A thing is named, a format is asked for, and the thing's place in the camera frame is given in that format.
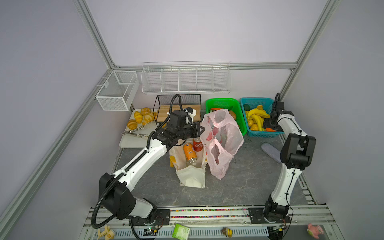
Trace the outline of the red cola can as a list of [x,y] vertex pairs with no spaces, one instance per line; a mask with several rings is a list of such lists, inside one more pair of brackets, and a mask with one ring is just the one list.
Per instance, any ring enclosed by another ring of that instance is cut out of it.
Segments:
[[204,146],[200,138],[193,139],[193,148],[196,152],[201,152],[203,150]]

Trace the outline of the pink plastic grocery bag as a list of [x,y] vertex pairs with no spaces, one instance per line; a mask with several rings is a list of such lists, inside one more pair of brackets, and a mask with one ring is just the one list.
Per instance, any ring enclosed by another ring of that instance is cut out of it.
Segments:
[[240,128],[227,109],[220,109],[204,115],[200,135],[206,151],[211,174],[219,180],[225,177],[230,163],[244,143]]

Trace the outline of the orange soda can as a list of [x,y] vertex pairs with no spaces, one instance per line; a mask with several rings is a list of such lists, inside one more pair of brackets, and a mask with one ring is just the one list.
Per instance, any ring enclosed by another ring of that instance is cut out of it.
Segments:
[[193,144],[186,143],[183,145],[183,150],[185,153],[186,160],[189,164],[193,164],[197,161],[197,154],[194,150]]

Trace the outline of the white canvas tote bag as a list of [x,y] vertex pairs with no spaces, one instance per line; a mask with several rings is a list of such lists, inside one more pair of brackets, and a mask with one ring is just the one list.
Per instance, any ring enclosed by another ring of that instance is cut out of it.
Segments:
[[208,163],[206,150],[202,148],[195,152],[197,159],[189,161],[183,148],[185,144],[190,144],[195,151],[194,140],[196,138],[187,139],[185,143],[180,140],[181,145],[170,150],[170,166],[175,168],[180,186],[203,189],[206,186],[206,165]]

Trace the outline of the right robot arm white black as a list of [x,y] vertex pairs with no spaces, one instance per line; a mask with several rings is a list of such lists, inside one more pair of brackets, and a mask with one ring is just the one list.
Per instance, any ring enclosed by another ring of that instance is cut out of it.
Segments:
[[265,218],[273,222],[288,215],[295,182],[312,162],[316,138],[305,133],[296,122],[294,114],[285,110],[280,93],[275,96],[270,118],[264,121],[264,127],[283,132],[286,138],[280,151],[281,173],[264,209]]

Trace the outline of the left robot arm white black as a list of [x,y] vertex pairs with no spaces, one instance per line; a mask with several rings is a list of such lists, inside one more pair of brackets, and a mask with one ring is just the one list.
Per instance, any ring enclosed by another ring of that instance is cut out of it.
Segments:
[[166,119],[149,134],[146,146],[125,166],[113,174],[101,176],[99,199],[91,216],[92,228],[99,229],[115,218],[141,218],[149,224],[155,222],[157,206],[136,198],[132,191],[159,158],[186,140],[201,136],[205,128],[193,121],[196,114],[195,109],[183,107],[181,95],[172,97]]

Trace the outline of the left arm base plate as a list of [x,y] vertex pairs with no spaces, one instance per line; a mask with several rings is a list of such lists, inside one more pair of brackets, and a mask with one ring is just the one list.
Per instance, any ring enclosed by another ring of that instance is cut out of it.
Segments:
[[133,226],[168,226],[171,220],[170,209],[156,209],[147,218],[131,217]]

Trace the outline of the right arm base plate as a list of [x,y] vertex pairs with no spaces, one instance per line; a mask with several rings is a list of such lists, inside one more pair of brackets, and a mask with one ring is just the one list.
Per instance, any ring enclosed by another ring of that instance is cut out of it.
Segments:
[[287,210],[267,210],[265,207],[254,207],[247,209],[247,215],[252,224],[289,224],[291,218]]

